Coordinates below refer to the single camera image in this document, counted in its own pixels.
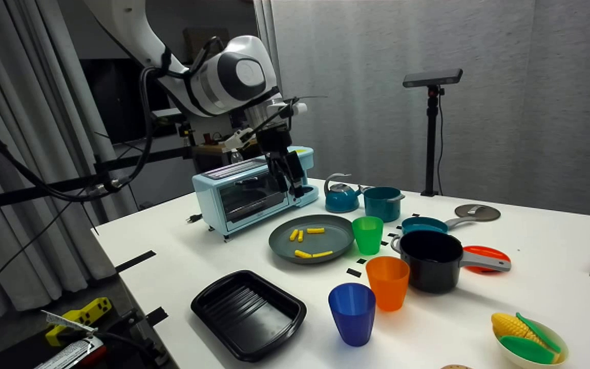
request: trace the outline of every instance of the black tray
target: black tray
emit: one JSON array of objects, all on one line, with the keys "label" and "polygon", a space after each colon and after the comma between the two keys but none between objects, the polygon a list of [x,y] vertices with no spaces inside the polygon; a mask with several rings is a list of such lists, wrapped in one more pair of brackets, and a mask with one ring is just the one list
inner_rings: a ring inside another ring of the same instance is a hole
[{"label": "black tray", "polygon": [[212,284],[190,310],[240,361],[259,361],[277,351],[308,314],[304,302],[252,271]]}]

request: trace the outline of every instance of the teal mug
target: teal mug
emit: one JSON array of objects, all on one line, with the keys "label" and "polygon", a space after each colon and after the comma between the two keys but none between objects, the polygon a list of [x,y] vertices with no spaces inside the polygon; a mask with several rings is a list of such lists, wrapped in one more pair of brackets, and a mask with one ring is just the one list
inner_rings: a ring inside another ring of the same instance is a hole
[{"label": "teal mug", "polygon": [[372,186],[363,193],[364,214],[379,218],[383,224],[400,218],[402,191],[396,186]]}]

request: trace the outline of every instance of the orange cup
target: orange cup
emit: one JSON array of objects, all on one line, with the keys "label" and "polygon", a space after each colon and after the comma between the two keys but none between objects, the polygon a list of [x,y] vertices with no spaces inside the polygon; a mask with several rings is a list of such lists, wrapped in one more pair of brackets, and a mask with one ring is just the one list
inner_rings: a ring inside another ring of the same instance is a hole
[{"label": "orange cup", "polygon": [[402,259],[379,256],[369,260],[367,271],[377,308],[383,312],[400,310],[409,284],[409,265]]}]

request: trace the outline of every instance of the small plate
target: small plate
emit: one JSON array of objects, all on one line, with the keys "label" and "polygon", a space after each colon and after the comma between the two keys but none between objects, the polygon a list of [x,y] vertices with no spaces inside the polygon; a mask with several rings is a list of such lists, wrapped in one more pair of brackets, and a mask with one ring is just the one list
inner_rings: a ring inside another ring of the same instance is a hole
[{"label": "small plate", "polygon": [[468,204],[454,209],[456,218],[472,218],[475,221],[494,221],[500,220],[500,212],[481,204]]},{"label": "small plate", "polygon": [[[465,247],[465,252],[472,254],[479,254],[479,256],[488,256],[488,259],[498,259],[504,263],[511,263],[509,254],[504,254],[503,250],[489,249],[489,247]],[[472,273],[479,273],[479,274],[496,274],[500,271],[491,271],[491,269],[481,269],[481,267],[465,267]]]},{"label": "small plate", "polygon": [[[308,227],[324,227],[324,233],[308,233]],[[294,229],[304,229],[304,243],[292,240]],[[347,254],[355,244],[355,237],[353,237],[353,224],[345,218],[308,216],[281,224],[271,233],[268,243],[272,252],[289,263],[321,265]],[[296,250],[304,250],[308,254],[320,254],[331,250],[331,254],[321,259],[299,259],[296,256]]]}]

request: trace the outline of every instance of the green cup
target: green cup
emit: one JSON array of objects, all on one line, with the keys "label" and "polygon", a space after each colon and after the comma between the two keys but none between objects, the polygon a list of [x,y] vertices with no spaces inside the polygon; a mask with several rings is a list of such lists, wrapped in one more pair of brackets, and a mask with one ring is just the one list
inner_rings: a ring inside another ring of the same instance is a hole
[{"label": "green cup", "polygon": [[379,218],[356,218],[353,221],[353,233],[360,254],[377,254],[382,249],[383,220]]}]

